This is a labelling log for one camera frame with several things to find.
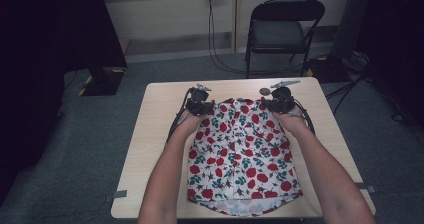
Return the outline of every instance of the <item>forearm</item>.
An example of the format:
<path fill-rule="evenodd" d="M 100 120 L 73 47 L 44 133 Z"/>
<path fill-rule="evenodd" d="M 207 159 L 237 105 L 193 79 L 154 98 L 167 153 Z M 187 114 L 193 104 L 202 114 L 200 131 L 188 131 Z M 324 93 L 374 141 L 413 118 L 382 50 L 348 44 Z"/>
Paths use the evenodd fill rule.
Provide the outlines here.
<path fill-rule="evenodd" d="M 169 139 L 149 178 L 139 223 L 176 222 L 184 144 L 188 136 L 184 130 L 177 128 Z"/>
<path fill-rule="evenodd" d="M 364 197 L 349 174 L 315 135 L 307 128 L 292 134 L 299 142 L 326 222 L 374 223 Z"/>

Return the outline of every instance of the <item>table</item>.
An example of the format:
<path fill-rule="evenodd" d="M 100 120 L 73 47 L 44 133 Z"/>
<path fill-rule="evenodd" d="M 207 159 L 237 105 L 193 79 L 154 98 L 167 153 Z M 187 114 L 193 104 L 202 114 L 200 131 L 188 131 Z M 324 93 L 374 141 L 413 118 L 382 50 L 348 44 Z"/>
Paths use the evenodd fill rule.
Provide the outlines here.
<path fill-rule="evenodd" d="M 137 218 L 150 173 L 159 158 L 170 125 L 178 112 L 186 91 L 200 83 L 210 89 L 208 100 L 216 102 L 228 98 L 259 99 L 259 89 L 269 88 L 280 81 L 295 81 L 290 85 L 292 95 L 308 110 L 316 135 L 328 151 L 342 164 L 354 182 L 362 178 L 352 159 L 345 140 L 315 78 L 280 78 L 222 80 L 201 82 L 152 83 L 146 88 L 140 113 L 128 149 L 117 191 L 127 191 L 126 197 L 116 198 L 112 205 L 115 218 Z M 299 182 L 304 195 L 279 209 L 257 218 L 321 217 L 321 208 L 312 187 L 305 161 L 296 139 L 287 133 Z M 178 198 L 178 218 L 233 218 L 219 214 L 187 200 L 187 157 L 194 135 L 188 138 L 184 152 L 183 174 Z M 375 206 L 366 190 L 361 190 L 372 213 Z"/>

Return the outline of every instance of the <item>person's left arm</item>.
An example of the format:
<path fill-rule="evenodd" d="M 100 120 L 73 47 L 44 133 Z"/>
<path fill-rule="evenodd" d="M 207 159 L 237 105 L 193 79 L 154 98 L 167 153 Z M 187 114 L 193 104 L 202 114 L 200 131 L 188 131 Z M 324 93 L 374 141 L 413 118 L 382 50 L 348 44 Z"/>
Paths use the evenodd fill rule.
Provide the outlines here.
<path fill-rule="evenodd" d="M 197 130 L 202 117 L 189 115 L 174 131 L 147 183 L 138 224 L 177 223 L 184 145 Z"/>

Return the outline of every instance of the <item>chair backrest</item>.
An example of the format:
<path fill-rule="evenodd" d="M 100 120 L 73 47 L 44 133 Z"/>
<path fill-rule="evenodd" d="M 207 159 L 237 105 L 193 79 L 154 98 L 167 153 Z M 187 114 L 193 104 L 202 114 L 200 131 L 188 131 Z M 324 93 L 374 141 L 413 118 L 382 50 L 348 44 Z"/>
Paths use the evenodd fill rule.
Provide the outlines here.
<path fill-rule="evenodd" d="M 317 0 L 270 0 L 253 9 L 251 21 L 319 21 L 324 13 Z"/>

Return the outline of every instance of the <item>person's right hand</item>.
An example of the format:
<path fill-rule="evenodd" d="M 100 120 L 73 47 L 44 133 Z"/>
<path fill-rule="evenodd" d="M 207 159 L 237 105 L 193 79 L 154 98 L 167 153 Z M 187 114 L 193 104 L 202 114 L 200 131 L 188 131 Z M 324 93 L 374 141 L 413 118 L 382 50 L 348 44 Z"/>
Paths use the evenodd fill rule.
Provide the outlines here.
<path fill-rule="evenodd" d="M 290 112 L 302 115 L 302 110 L 299 107 L 293 108 Z M 291 114 L 272 113 L 281 123 L 281 125 L 289 132 L 293 133 L 302 128 L 308 128 L 305 120 L 301 117 Z"/>

